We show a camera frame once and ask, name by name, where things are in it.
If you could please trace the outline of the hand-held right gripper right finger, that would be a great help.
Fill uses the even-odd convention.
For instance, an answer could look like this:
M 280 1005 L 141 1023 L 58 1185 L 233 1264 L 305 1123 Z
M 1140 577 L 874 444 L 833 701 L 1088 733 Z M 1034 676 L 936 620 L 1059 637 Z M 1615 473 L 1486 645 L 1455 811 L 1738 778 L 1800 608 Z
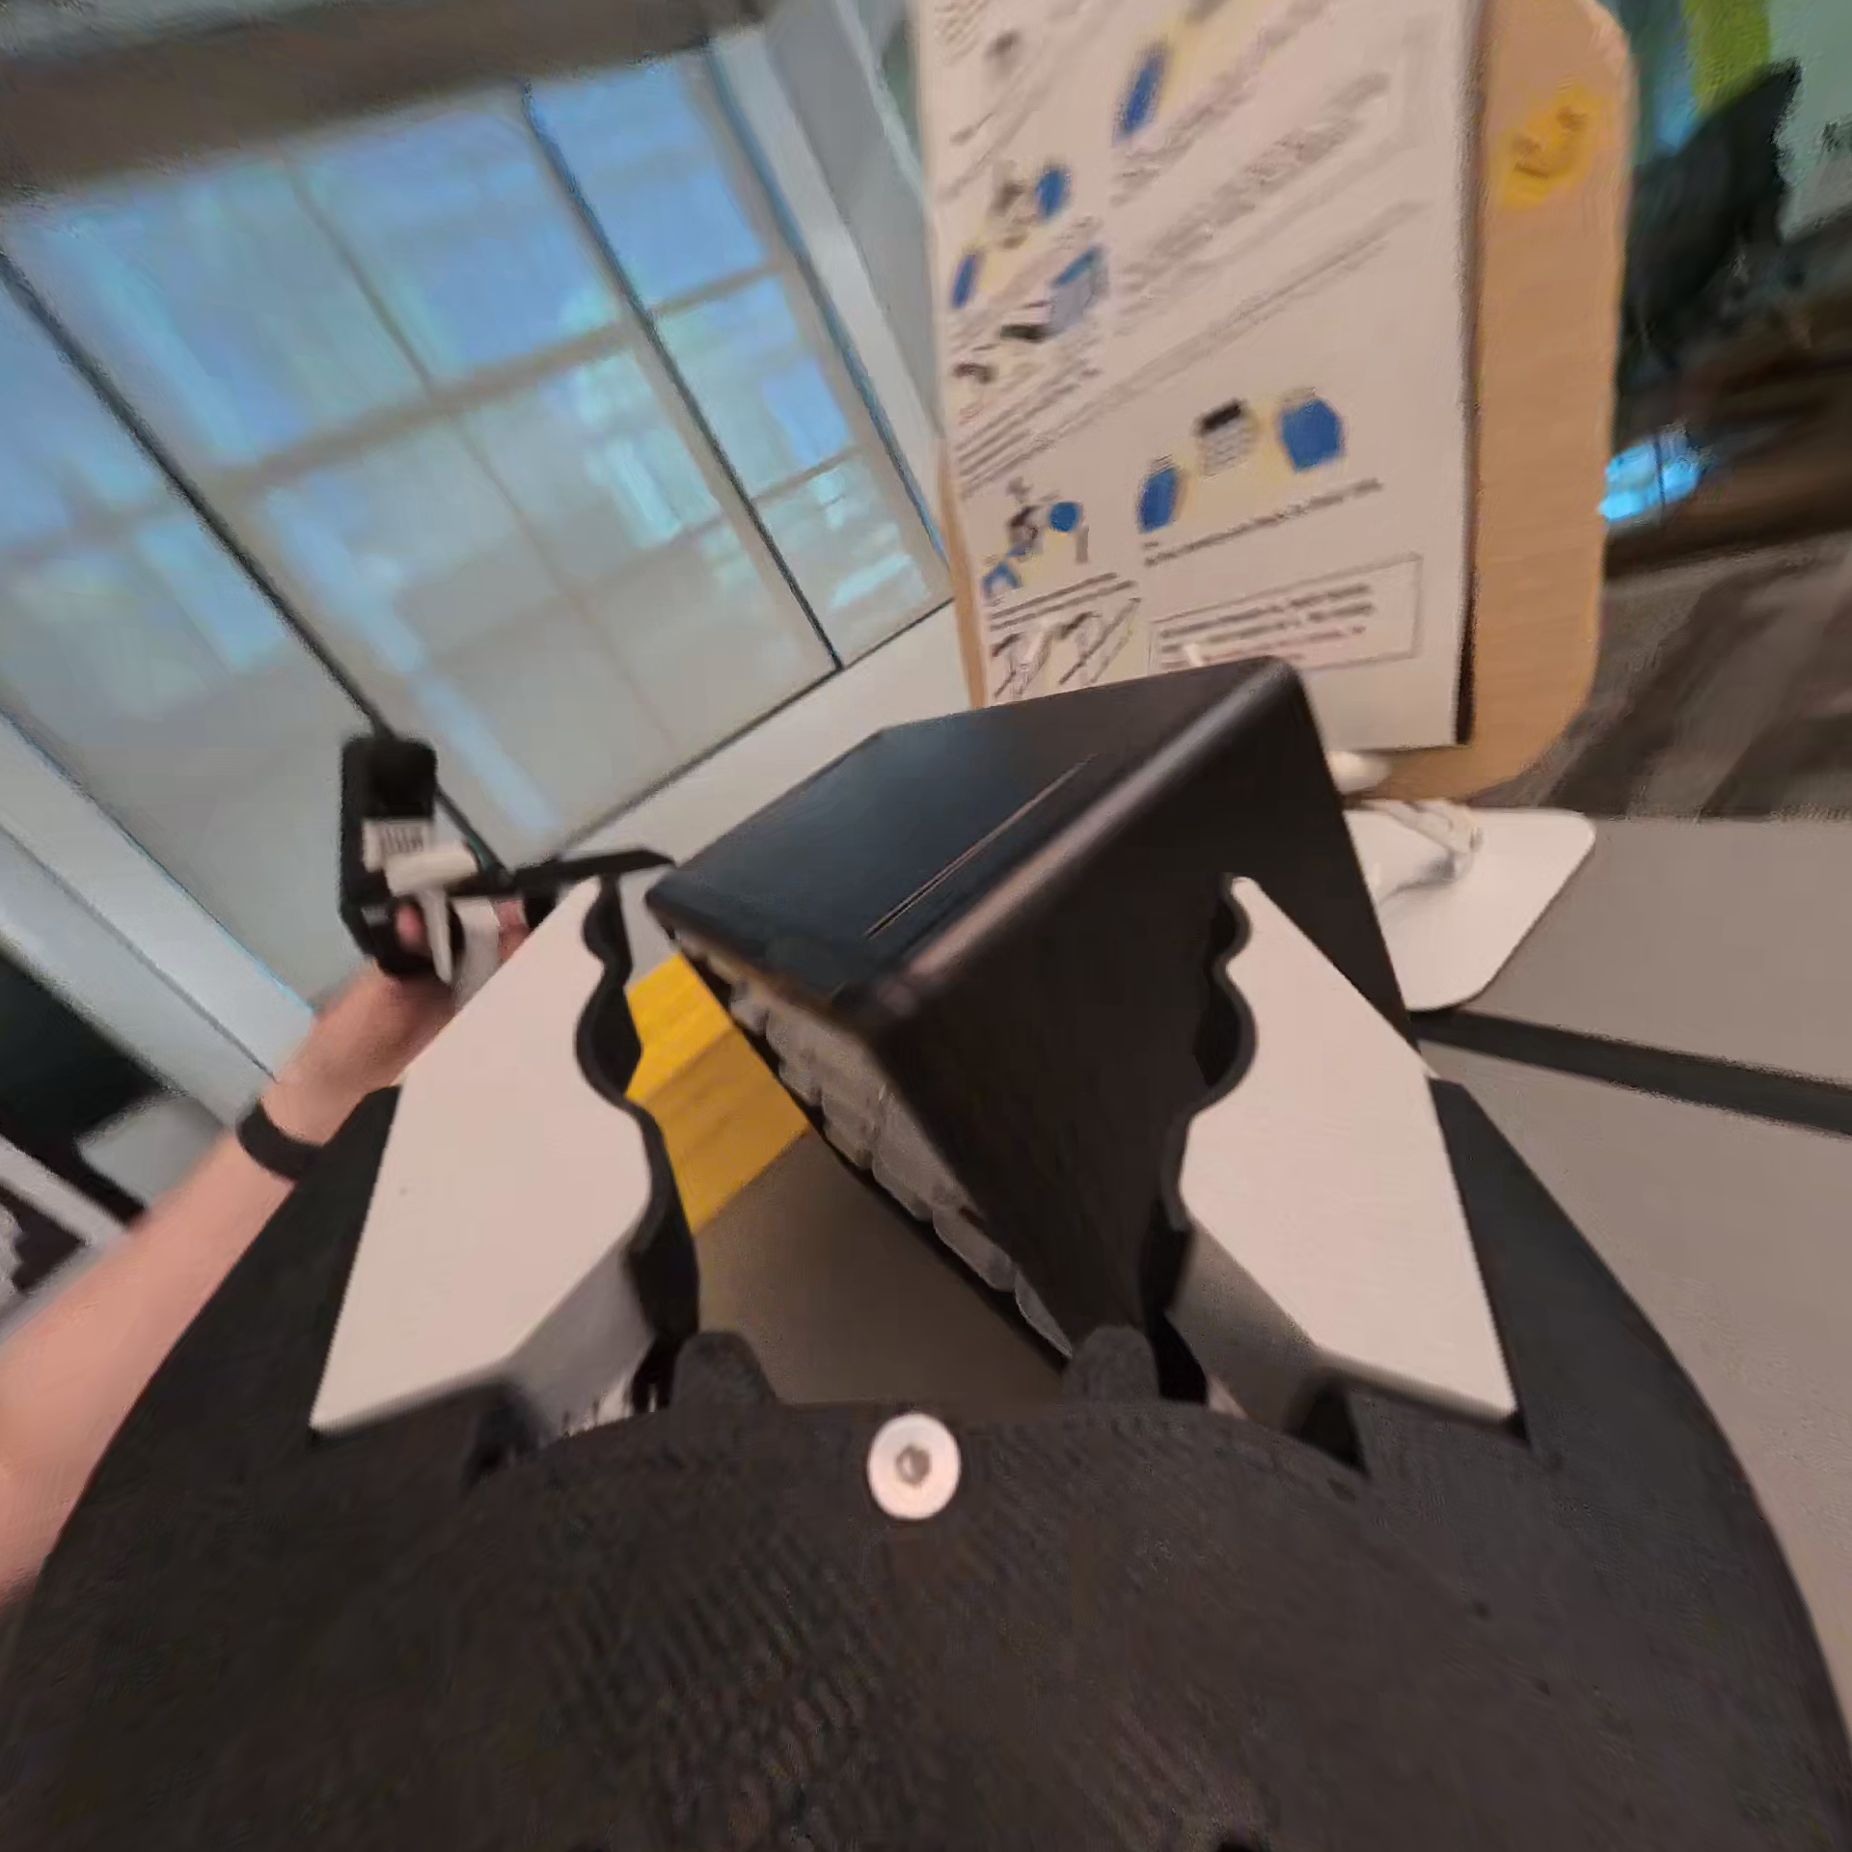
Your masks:
M 1179 1135 L 1169 1328 L 1214 1403 L 1277 1432 L 1347 1387 L 1511 1422 L 1430 1067 L 1260 884 L 1221 892 L 1235 938 L 1212 980 L 1239 1038 Z

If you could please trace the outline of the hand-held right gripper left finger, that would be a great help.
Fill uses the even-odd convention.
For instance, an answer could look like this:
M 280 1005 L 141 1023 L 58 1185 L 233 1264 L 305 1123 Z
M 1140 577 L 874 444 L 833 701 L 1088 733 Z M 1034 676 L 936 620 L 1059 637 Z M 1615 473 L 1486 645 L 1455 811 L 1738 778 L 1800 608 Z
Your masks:
M 614 880 L 569 890 L 409 1065 L 311 1409 L 347 1438 L 494 1391 L 544 1438 L 648 1414 L 700 1281 Z

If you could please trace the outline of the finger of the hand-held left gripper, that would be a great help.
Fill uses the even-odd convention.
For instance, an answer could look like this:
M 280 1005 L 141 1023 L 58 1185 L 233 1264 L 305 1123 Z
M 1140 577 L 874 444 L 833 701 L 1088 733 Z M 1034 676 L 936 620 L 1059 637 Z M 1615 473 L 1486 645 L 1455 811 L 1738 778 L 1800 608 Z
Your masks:
M 583 882 L 625 880 L 637 874 L 671 870 L 671 855 L 648 847 L 623 847 L 583 855 L 552 855 L 542 861 L 498 870 L 500 897 L 561 894 Z

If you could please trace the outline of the yellow storage bin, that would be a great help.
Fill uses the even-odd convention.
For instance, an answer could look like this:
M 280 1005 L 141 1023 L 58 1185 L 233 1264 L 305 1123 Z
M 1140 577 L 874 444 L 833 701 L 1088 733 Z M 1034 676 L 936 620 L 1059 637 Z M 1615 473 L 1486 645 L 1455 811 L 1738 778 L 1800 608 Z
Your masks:
M 641 1038 L 627 1094 L 656 1121 L 700 1235 L 810 1131 L 747 1034 L 685 957 L 627 988 Z

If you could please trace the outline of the black drawer cabinet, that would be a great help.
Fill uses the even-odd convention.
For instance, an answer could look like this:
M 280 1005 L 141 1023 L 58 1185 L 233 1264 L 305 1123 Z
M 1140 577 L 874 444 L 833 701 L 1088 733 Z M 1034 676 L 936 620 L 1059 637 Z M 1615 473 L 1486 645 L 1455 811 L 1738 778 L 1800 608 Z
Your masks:
M 872 1054 L 1078 1347 L 1150 1335 L 1186 1252 L 1183 1127 L 1227 1077 L 1212 961 L 1246 876 L 1410 1023 L 1295 670 L 1239 660 L 860 741 L 648 894 Z

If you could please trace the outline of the person's left forearm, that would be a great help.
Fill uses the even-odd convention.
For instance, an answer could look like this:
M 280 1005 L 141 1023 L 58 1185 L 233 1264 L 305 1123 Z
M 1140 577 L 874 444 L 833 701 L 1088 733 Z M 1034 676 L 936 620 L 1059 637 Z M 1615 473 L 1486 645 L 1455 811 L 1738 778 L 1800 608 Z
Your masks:
M 293 1189 L 222 1137 L 4 1339 L 4 1605 L 35 1582 L 137 1399 Z

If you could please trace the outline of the person's left hand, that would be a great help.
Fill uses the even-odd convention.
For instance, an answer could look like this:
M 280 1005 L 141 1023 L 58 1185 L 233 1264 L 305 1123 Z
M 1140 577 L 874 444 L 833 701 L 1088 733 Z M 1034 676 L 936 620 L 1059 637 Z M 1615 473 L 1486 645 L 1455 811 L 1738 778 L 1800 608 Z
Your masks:
M 286 1139 L 328 1144 L 363 1100 L 405 1075 L 455 1009 L 451 986 L 432 973 L 397 977 L 367 961 L 318 1009 L 262 1112 Z

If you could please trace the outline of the black framed marker sign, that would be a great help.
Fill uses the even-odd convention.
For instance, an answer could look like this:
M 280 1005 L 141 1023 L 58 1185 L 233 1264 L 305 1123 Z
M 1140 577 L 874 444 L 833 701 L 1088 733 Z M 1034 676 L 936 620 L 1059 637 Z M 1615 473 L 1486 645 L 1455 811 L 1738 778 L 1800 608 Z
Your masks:
M 2 1139 L 2 1337 L 122 1239 L 127 1222 L 118 1208 Z

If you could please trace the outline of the instruction poster on board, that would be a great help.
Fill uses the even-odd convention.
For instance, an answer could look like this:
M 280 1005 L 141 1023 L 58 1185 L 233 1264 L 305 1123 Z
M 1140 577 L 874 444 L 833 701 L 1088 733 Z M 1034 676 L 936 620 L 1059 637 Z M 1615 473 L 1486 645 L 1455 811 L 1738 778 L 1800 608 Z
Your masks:
M 1472 209 L 1472 521 L 1455 745 L 1383 753 L 1387 793 L 1466 799 L 1534 766 L 1582 706 L 1595 666 L 1607 523 L 1619 301 L 1634 81 L 1624 37 L 1597 4 L 1482 4 Z M 1509 209 L 1499 143 L 1565 85 L 1603 108 L 1586 178 Z M 941 514 L 959 647 L 961 544 L 941 434 Z

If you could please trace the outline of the printed instruction poster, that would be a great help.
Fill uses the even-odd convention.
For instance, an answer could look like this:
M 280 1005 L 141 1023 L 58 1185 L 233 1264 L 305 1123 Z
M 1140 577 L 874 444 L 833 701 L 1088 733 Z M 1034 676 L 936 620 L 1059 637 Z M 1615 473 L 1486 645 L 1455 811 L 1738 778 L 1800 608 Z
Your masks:
M 982 706 L 1273 658 L 1464 730 L 1482 4 L 911 4 Z

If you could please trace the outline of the black office chair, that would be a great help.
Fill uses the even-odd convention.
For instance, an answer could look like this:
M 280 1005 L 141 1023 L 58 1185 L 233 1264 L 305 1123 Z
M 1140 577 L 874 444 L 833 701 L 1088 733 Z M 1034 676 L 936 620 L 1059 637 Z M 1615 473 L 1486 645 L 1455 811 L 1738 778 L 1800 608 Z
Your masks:
M 1617 392 L 1644 394 L 1715 350 L 1781 288 L 1781 132 L 1802 68 L 1785 58 L 1711 110 L 1632 184 Z

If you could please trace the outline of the yellow smiley sticker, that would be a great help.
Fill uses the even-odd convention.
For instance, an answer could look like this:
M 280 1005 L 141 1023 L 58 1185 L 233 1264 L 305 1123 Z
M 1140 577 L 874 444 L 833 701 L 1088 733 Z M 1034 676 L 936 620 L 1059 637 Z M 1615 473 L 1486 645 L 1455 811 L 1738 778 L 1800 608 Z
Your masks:
M 1497 143 L 1499 201 L 1511 211 L 1530 211 L 1578 186 L 1601 139 L 1603 116 L 1603 99 L 1580 83 L 1536 105 Z

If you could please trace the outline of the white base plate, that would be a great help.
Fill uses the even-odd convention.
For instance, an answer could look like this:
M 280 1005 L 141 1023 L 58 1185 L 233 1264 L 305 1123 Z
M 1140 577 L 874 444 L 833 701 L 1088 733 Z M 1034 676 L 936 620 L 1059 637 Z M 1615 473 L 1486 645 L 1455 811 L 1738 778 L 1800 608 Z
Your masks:
M 1570 811 L 1464 809 L 1484 830 L 1472 869 L 1449 886 L 1372 901 L 1412 1015 L 1478 1000 L 1584 869 L 1599 836 Z

